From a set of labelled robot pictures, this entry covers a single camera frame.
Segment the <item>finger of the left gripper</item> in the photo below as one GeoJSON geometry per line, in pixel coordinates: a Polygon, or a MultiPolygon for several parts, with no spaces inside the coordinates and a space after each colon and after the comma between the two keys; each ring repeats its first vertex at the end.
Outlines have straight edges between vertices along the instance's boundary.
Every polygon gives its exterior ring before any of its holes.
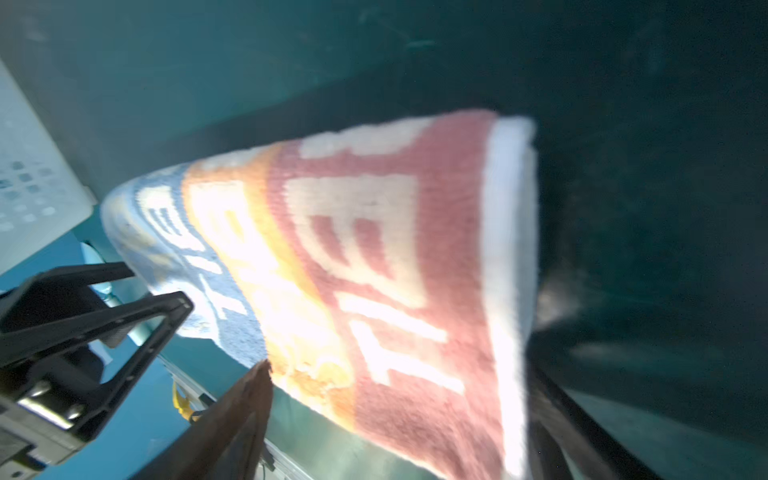
{"type": "Polygon", "coordinates": [[[135,384],[194,309],[182,292],[145,297],[116,307],[55,320],[1,335],[1,393],[17,404],[41,381],[51,384],[43,403],[54,425],[83,441],[95,439],[135,384]],[[149,320],[159,324],[112,378],[78,378],[65,356],[149,320]]]}
{"type": "Polygon", "coordinates": [[[124,262],[57,267],[35,275],[1,297],[2,318],[69,318],[106,309],[91,288],[134,277],[124,262]]]}

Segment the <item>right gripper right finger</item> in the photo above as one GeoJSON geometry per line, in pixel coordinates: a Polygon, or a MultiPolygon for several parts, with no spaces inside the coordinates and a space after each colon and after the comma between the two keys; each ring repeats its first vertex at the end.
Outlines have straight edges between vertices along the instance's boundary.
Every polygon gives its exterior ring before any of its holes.
{"type": "Polygon", "coordinates": [[[657,479],[540,368],[528,363],[530,465],[536,479],[570,479],[566,458],[589,479],[657,479]]]}

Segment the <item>white perforated plastic basket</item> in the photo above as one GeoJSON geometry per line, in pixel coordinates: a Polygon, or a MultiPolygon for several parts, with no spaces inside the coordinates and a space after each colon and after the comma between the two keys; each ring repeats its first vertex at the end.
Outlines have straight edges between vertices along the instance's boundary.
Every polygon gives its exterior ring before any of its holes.
{"type": "Polygon", "coordinates": [[[85,187],[5,65],[1,66],[1,271],[93,213],[85,187]]]}

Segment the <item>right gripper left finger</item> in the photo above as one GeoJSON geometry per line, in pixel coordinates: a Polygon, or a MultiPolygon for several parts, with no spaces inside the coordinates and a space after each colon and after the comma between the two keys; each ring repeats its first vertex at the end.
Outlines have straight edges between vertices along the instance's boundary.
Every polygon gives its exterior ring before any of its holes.
{"type": "Polygon", "coordinates": [[[253,479],[273,401],[271,366],[262,361],[207,409],[135,479],[253,479]]]}

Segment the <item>rabbit letter striped towel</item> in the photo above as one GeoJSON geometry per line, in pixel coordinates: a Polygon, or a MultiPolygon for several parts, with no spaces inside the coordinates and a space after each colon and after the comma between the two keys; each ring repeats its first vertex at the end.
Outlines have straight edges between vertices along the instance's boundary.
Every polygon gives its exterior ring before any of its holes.
{"type": "Polygon", "coordinates": [[[529,474],[535,122],[462,110],[168,167],[102,203],[153,294],[347,431],[443,479],[529,474]]]}

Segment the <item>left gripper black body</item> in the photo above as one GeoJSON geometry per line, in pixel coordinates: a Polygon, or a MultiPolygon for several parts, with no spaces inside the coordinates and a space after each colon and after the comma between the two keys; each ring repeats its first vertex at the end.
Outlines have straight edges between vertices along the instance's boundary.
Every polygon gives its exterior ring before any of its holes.
{"type": "Polygon", "coordinates": [[[94,352],[116,329],[96,288],[35,281],[1,297],[1,476],[31,479],[95,440],[120,378],[94,352]]]}

